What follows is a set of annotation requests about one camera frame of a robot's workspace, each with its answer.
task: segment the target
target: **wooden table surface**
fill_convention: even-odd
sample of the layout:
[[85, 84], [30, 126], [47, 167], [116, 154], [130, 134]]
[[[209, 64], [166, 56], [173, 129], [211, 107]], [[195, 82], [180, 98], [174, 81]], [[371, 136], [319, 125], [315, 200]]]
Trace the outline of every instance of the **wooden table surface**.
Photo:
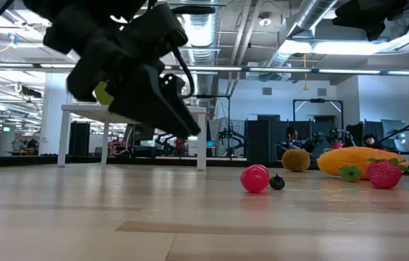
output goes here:
[[409, 261], [409, 176], [393, 190], [319, 172], [247, 194], [243, 169], [0, 168], [0, 260]]

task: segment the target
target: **ceiling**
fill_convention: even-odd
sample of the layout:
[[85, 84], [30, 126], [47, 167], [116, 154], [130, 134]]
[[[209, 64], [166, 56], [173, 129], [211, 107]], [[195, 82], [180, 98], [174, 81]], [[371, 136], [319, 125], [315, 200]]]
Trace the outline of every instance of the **ceiling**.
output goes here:
[[[337, 6], [346, 2], [342, 0]], [[231, 54], [236, 42], [239, 18], [244, 9], [244, 0], [214, 0], [214, 1], [169, 1], [171, 4], [188, 4], [189, 2], [211, 5], [220, 5], [218, 8], [217, 34], [218, 43], [216, 49], [217, 65], [230, 65]], [[271, 23], [261, 26], [256, 23], [249, 41], [249, 48], [244, 53], [243, 65], [248, 62], [264, 62], [272, 57], [278, 49], [278, 34], [284, 18], [290, 17], [299, 11], [301, 0], [270, 0], [264, 1], [260, 7], [261, 12], [267, 12]], [[21, 1], [17, 0], [14, 9], [6, 11], [0, 17], [0, 62], [31, 62], [31, 63], [76, 63], [78, 55], [73, 51], [70, 55], [60, 54], [43, 46], [43, 32], [49, 22], [38, 15], [22, 8]], [[330, 11], [325, 17], [334, 17]], [[16, 39], [16, 46], [9, 47], [10, 34]], [[381, 68], [381, 69], [409, 69], [409, 54], [401, 55], [330, 55], [330, 54], [306, 54], [307, 67], [331, 67], [331, 68]], [[172, 55], [162, 58], [167, 65], [176, 65]], [[290, 57], [288, 63], [292, 67], [303, 67], [303, 57]], [[227, 78], [220, 73], [219, 77]], [[293, 74], [290, 80], [304, 79], [304, 75]], [[330, 80], [335, 83], [337, 75], [309, 75], [309, 80]], [[22, 103], [28, 98], [22, 97], [16, 92], [16, 83], [29, 86], [36, 91], [44, 92], [44, 72], [18, 72], [0, 70], [0, 100], [9, 100], [12, 106], [28, 109], [31, 112], [41, 113], [41, 99], [33, 99], [32, 102]]]

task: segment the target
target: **white table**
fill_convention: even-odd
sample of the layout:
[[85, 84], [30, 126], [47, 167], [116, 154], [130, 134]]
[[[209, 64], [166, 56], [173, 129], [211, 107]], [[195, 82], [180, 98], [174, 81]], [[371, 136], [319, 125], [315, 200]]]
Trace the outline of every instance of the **white table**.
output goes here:
[[[138, 124], [137, 122], [123, 116], [108, 112], [106, 105], [62, 105], [61, 138], [59, 140], [58, 166], [66, 166], [66, 151], [69, 139], [71, 113], [104, 123], [102, 164], [106, 164], [108, 158], [108, 135], [110, 123]], [[206, 108], [189, 107], [189, 111], [198, 122], [202, 132], [197, 141], [197, 169], [206, 170]]]

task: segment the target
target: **wooden floor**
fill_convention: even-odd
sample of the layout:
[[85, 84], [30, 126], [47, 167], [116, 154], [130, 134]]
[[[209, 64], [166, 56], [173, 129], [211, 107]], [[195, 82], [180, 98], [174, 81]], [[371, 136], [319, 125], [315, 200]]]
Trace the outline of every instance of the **wooden floor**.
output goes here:
[[0, 168], [0, 261], [409, 261], [409, 177], [394, 190], [285, 173], [249, 195], [238, 168]]

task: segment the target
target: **table leg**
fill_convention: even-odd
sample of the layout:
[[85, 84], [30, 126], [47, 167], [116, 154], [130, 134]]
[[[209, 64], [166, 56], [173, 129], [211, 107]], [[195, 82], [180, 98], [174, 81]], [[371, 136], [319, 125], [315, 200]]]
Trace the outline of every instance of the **table leg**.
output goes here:
[[198, 114], [198, 126], [202, 130], [198, 134], [197, 169], [206, 170], [206, 114]]
[[66, 165], [67, 140], [69, 138], [69, 128], [71, 124], [70, 116], [70, 111], [62, 111], [61, 133], [59, 134], [58, 167], [64, 167]]
[[106, 164], [108, 158], [108, 137], [110, 135], [110, 123], [104, 123], [103, 146], [102, 146], [102, 164]]

